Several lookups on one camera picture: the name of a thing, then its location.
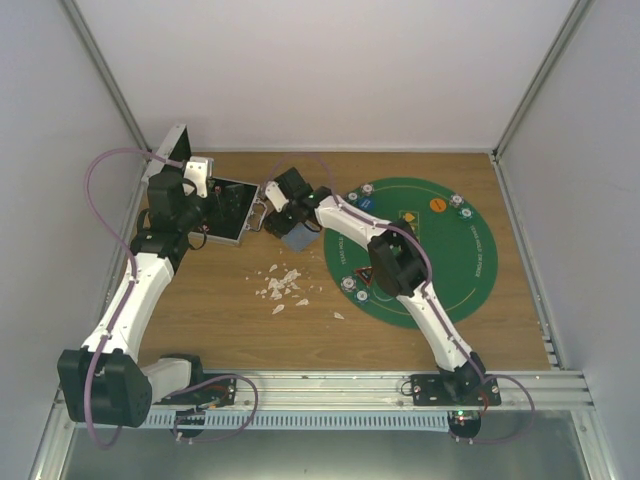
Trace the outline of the blue small blind button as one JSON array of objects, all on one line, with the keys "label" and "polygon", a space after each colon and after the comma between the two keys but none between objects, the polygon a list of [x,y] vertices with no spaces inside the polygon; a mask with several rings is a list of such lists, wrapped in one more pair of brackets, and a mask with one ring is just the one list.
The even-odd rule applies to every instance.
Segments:
[{"label": "blue small blind button", "polygon": [[357,207],[363,211],[371,211],[375,207],[375,201],[371,197],[362,197],[357,201]]}]

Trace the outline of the ten chips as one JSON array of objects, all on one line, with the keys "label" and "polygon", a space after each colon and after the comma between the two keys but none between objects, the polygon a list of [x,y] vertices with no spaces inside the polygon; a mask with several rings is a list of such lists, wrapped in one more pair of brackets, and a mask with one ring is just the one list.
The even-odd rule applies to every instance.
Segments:
[{"label": "ten chips", "polygon": [[340,287],[344,292],[352,292],[357,289],[357,282],[353,276],[347,275],[341,279]]},{"label": "ten chips", "polygon": [[459,194],[453,194],[449,199],[449,204],[454,208],[460,208],[464,204],[464,198]]},{"label": "ten chips", "polygon": [[373,192],[374,192],[374,187],[372,184],[366,183],[360,187],[360,194],[362,196],[365,196],[365,197],[370,196],[373,194]]}]

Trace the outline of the red triangle dealer button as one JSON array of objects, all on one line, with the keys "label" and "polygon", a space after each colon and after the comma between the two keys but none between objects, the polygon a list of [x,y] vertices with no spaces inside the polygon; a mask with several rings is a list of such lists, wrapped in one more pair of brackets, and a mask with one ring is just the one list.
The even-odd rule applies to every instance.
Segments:
[{"label": "red triangle dealer button", "polygon": [[356,268],[354,273],[367,287],[372,285],[374,272],[371,266]]}]

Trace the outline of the orange big blind button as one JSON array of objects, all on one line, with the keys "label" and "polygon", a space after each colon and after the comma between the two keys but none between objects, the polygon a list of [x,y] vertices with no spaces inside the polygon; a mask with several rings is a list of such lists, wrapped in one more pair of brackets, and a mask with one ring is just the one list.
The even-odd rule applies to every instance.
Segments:
[{"label": "orange big blind button", "polygon": [[430,209],[435,213],[443,213],[447,207],[447,202],[442,198],[433,198],[429,202]]}]

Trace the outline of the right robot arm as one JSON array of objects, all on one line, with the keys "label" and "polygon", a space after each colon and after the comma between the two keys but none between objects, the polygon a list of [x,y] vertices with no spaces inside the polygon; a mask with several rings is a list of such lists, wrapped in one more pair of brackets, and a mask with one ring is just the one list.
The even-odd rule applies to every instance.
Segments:
[{"label": "right robot arm", "polygon": [[427,340],[447,400],[464,405],[477,395],[486,380],[486,369],[442,306],[431,261],[409,223],[372,216],[328,187],[314,189],[294,167],[267,180],[262,195],[273,207],[267,220],[275,224],[275,236],[282,237],[310,221],[365,249],[374,281],[400,302]]}]

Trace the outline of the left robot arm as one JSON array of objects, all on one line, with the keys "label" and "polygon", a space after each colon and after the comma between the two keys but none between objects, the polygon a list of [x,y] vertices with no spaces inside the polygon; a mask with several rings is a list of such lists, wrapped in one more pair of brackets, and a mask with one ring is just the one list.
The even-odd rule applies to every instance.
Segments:
[{"label": "left robot arm", "polygon": [[175,395],[185,404],[206,391],[196,355],[168,354],[140,367],[139,350],[152,313],[216,205],[214,180],[190,166],[162,171],[149,180],[148,207],[137,221],[129,264],[99,324],[77,350],[57,362],[70,418],[86,425],[138,427],[150,407]]}]

